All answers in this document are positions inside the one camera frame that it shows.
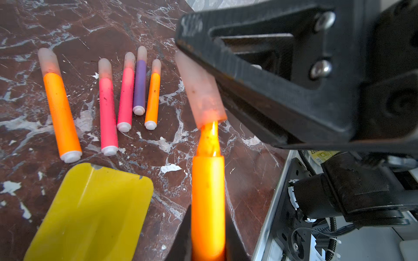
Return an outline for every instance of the black cable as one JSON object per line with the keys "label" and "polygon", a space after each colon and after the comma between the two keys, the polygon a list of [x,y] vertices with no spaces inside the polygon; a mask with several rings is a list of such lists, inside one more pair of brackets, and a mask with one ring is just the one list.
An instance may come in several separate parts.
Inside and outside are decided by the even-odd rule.
{"label": "black cable", "polygon": [[303,150],[298,150],[299,156],[301,157],[303,163],[305,164],[306,169],[309,171],[309,173],[313,176],[316,175],[316,172],[314,171],[314,168],[309,164],[308,159],[303,154]]}
{"label": "black cable", "polygon": [[[295,251],[295,249],[293,248],[293,245],[295,243],[294,241],[294,234],[296,231],[301,230],[301,229],[306,229],[306,230],[311,230],[311,231],[315,231],[317,233],[320,233],[324,236],[328,236],[328,237],[337,237],[337,236],[342,236],[345,235],[347,233],[350,233],[351,231],[353,231],[354,229],[356,229],[356,227],[354,226],[354,224],[350,224],[347,226],[344,226],[342,228],[337,229],[334,232],[329,232],[329,233],[325,233],[325,232],[321,232],[321,231],[317,231],[313,228],[305,228],[305,227],[299,227],[299,228],[295,228],[290,236],[290,240],[288,241],[288,248],[289,248],[289,252],[292,254],[293,258],[296,261],[301,261],[302,259],[299,257],[298,253]],[[301,236],[299,234],[296,234],[296,241],[297,241],[297,246],[298,246],[298,252],[303,251],[302,249],[302,244],[301,244],[301,240],[300,240]]]}
{"label": "black cable", "polygon": [[[329,227],[331,229],[331,232],[335,232],[337,230],[337,220],[335,219],[335,217],[329,218]],[[328,250],[330,251],[328,250],[326,251],[325,261],[331,261],[331,259],[334,256],[336,247],[337,247],[337,240],[334,238],[330,238],[329,243],[328,243]]]}

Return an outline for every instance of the yellow plastic scraper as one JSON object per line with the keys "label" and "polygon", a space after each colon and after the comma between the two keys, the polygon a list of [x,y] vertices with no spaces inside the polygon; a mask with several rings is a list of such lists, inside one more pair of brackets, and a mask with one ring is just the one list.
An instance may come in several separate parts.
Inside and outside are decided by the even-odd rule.
{"label": "yellow plastic scraper", "polygon": [[74,166],[24,260],[132,260],[153,190],[144,176],[89,163]]}

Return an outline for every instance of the machine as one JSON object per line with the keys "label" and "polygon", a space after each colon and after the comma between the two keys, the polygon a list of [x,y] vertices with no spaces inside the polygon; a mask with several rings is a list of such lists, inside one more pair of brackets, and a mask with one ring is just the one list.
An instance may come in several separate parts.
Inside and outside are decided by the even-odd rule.
{"label": "machine", "polygon": [[[407,226],[407,210],[418,218],[417,0],[383,12],[375,0],[273,0],[191,13],[175,41],[261,141],[340,151],[322,174],[290,166],[309,175],[288,175],[272,229],[292,260],[307,260],[315,219],[331,218],[323,234],[335,238]],[[337,230],[341,215],[352,225]]]}

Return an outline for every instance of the yellow label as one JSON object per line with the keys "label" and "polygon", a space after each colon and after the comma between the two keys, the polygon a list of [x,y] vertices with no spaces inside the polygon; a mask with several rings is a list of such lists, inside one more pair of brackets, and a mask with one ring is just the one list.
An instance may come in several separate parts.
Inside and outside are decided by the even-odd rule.
{"label": "yellow label", "polygon": [[339,151],[325,151],[325,150],[309,150],[309,155],[314,159],[319,165],[329,160],[332,156],[337,154]]}

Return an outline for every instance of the brown marble countertop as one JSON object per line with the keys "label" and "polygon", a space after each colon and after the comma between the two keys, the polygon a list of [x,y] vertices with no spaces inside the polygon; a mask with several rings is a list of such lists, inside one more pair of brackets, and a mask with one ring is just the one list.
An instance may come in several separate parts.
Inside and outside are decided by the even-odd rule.
{"label": "brown marble countertop", "polygon": [[[184,0],[7,0],[0,4],[0,259],[22,260],[65,173],[91,162],[151,178],[154,194],[133,260],[163,260],[191,202],[191,162],[199,132],[174,63]],[[148,49],[162,63],[158,127],[144,116],[118,132],[120,150],[100,153],[97,62],[112,63],[118,109],[123,57]],[[59,58],[82,159],[59,159],[37,50]],[[287,151],[261,143],[233,116],[219,127],[227,206],[249,255],[263,225]],[[162,173],[169,164],[181,170]]]}

